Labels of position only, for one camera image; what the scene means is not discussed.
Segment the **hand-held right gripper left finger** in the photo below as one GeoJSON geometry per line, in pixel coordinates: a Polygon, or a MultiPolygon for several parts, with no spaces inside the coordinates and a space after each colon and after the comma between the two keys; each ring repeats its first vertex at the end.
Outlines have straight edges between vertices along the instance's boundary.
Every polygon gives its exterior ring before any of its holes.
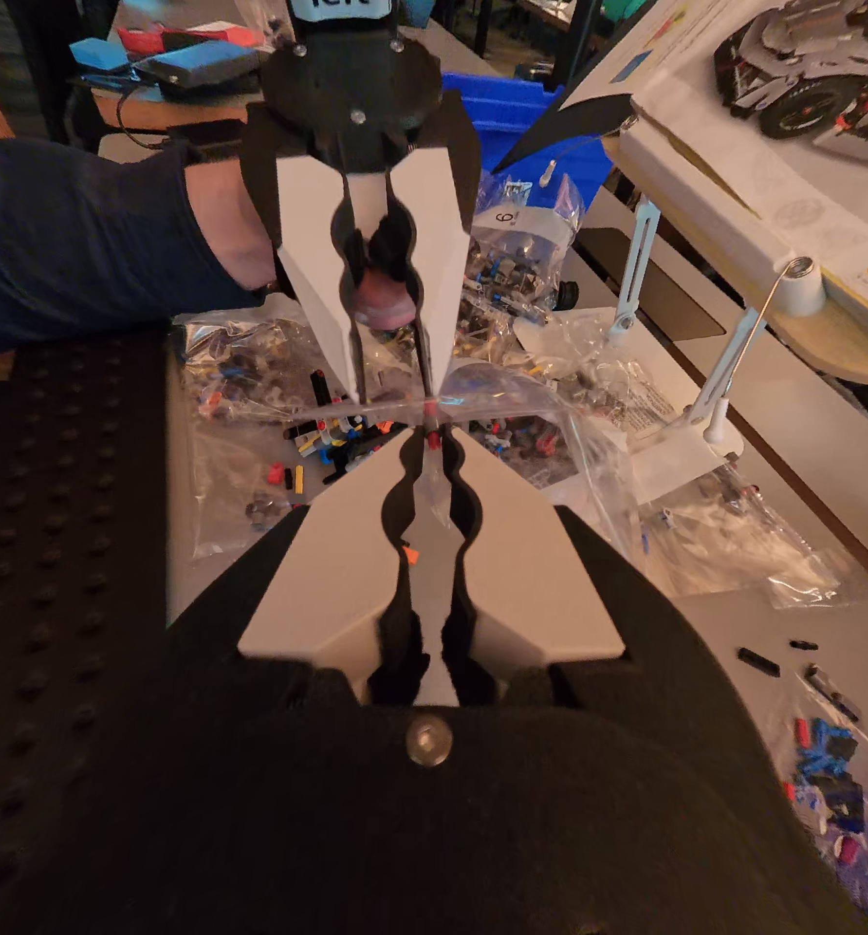
{"type": "Polygon", "coordinates": [[[424,455],[423,430],[405,428],[304,510],[242,656],[341,672],[371,703],[415,701],[430,658],[403,539],[424,455]]]}

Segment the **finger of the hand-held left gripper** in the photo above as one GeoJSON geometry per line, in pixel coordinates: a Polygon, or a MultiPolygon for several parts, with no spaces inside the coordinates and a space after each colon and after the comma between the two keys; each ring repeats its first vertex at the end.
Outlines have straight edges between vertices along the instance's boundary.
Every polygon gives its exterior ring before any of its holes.
{"type": "Polygon", "coordinates": [[[344,301],[353,285],[337,237],[352,220],[344,176],[310,155],[275,162],[280,244],[277,257],[328,364],[350,398],[367,402],[360,335],[344,301]]]}
{"type": "Polygon", "coordinates": [[[388,171],[386,189],[390,211],[406,222],[406,282],[420,329],[422,380],[426,396],[437,398],[451,364],[469,244],[449,150],[411,151],[388,171]]]}

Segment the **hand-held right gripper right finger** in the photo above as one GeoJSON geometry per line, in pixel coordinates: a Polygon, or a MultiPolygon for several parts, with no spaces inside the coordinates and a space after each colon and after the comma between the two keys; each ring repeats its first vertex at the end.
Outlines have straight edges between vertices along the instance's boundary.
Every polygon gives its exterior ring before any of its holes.
{"type": "Polygon", "coordinates": [[[442,437],[450,518],[462,536],[441,656],[460,705],[491,705],[513,678],[572,662],[611,661],[626,645],[565,520],[529,482],[459,428],[442,437]]]}

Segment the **black orange lego assembly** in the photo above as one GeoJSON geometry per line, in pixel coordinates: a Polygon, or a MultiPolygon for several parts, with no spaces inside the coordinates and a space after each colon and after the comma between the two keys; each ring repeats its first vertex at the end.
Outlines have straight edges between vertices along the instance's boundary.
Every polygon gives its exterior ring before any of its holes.
{"type": "Polygon", "coordinates": [[[286,466],[285,486],[293,489],[295,466],[304,466],[305,487],[308,484],[308,464],[317,477],[320,489],[329,488],[346,478],[372,455],[379,452],[394,436],[406,428],[392,420],[373,420],[365,413],[322,415],[297,420],[282,428],[282,438],[296,456],[293,467],[286,466]]]}

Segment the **clear bag white strip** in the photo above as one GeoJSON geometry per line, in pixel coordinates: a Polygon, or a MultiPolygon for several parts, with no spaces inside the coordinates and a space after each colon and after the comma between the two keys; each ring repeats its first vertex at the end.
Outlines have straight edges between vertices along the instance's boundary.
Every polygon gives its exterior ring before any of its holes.
{"type": "MultiPolygon", "coordinates": [[[[294,428],[324,421],[334,439],[343,423],[392,422],[418,427],[418,368],[405,361],[369,363],[369,401],[321,393],[321,403],[297,406],[294,428]]],[[[618,552],[640,555],[638,495],[627,434],[610,419],[570,402],[548,382],[476,358],[455,359],[437,400],[442,427],[466,432],[494,459],[555,506],[572,509],[618,552]]]]}

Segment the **full clear lego parts bag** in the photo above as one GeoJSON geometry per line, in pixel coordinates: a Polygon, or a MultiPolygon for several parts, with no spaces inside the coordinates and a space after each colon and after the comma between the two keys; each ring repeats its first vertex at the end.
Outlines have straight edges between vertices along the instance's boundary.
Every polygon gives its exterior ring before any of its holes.
{"type": "Polygon", "coordinates": [[[585,209],[564,178],[554,207],[529,206],[530,185],[482,173],[463,275],[463,300],[545,323],[585,209]]]}

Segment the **thin dark lego axle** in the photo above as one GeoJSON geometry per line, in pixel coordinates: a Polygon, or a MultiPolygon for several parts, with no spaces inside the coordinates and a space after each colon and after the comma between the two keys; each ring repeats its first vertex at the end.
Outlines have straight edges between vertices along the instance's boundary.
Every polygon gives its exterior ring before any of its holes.
{"type": "Polygon", "coordinates": [[[854,724],[861,723],[861,712],[855,703],[845,695],[830,676],[818,665],[810,664],[803,675],[804,681],[824,698],[835,710],[854,724]]]}

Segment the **small bag red blue parts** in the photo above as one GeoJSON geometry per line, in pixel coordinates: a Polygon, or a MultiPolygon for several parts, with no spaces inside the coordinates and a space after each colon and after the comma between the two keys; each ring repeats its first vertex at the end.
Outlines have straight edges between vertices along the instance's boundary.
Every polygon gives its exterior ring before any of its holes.
{"type": "Polygon", "coordinates": [[[175,345],[185,391],[209,420],[288,423],[349,398],[311,327],[294,311],[181,317],[175,345]]]}

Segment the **blue plastic bin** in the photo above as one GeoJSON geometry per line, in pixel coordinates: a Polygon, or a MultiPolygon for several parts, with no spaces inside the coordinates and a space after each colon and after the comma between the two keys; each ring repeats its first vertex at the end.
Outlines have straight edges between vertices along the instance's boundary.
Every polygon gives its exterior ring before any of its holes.
{"type": "MultiPolygon", "coordinates": [[[[444,90],[457,90],[462,96],[463,105],[479,136],[482,170],[486,174],[493,172],[501,159],[549,108],[554,99],[554,95],[545,92],[542,85],[519,78],[445,72],[442,75],[442,84],[444,90]]],[[[561,141],[510,164],[498,175],[499,179],[530,185],[526,199],[529,206],[554,207],[561,184],[567,175],[559,183],[552,183],[545,189],[539,186],[539,179],[547,167],[551,155],[550,147],[561,141]]],[[[577,191],[583,209],[588,209],[594,198],[585,202],[580,191],[577,191]]]]}

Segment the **red flat object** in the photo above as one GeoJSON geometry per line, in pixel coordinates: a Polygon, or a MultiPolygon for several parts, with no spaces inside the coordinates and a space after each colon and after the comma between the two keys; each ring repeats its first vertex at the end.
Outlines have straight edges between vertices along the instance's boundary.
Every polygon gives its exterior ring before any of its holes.
{"type": "Polygon", "coordinates": [[[231,43],[242,49],[261,49],[264,33],[225,20],[193,27],[166,27],[159,23],[147,29],[116,26],[115,34],[125,51],[140,57],[173,52],[207,41],[231,43]]]}

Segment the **blue foam block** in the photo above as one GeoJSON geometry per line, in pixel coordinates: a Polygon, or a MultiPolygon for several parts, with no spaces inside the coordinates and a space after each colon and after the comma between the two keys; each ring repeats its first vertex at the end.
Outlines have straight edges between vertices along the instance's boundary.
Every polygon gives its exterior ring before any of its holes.
{"type": "Polygon", "coordinates": [[[94,37],[69,46],[78,79],[90,87],[123,92],[139,87],[192,92],[253,74],[259,53],[225,40],[188,39],[177,49],[132,58],[124,46],[94,37]]]}

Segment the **black vertical pole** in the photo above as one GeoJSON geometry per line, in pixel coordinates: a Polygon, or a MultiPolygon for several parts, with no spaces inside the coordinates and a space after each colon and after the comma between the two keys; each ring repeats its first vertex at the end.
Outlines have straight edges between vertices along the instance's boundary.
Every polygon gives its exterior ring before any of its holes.
{"type": "Polygon", "coordinates": [[[602,1],[576,1],[568,29],[563,34],[554,56],[552,73],[545,82],[545,90],[556,92],[568,85],[587,57],[594,33],[601,14],[602,1]]]}

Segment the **black office chair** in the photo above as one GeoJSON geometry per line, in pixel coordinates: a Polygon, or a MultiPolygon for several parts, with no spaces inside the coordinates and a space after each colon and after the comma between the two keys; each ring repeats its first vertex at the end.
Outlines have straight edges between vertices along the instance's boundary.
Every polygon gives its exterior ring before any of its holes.
{"type": "Polygon", "coordinates": [[[118,1],[7,1],[51,140],[95,153],[110,129],[92,92],[77,87],[70,46],[107,39],[118,1]]]}

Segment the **crumpled clear plastic bag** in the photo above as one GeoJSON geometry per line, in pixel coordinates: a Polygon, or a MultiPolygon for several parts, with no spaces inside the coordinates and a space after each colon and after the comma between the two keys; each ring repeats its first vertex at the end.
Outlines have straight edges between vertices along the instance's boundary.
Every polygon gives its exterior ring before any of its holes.
{"type": "Polygon", "coordinates": [[[868,733],[800,675],[771,722],[770,749],[794,811],[868,918],[868,733]]]}

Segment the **white shelf bracket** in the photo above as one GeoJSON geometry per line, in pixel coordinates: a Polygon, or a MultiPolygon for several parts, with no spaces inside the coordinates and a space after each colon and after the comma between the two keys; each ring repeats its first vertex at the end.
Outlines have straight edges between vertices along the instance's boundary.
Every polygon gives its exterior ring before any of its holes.
{"type": "Polygon", "coordinates": [[[695,403],[680,418],[680,424],[685,426],[707,423],[704,438],[710,444],[718,444],[721,440],[732,380],[747,349],[764,325],[764,311],[754,308],[746,310],[701,387],[695,403]]]}
{"type": "Polygon", "coordinates": [[[618,295],[613,323],[607,334],[610,343],[622,341],[638,321],[640,293],[661,219],[661,211],[646,194],[639,197],[635,227],[618,295]]]}

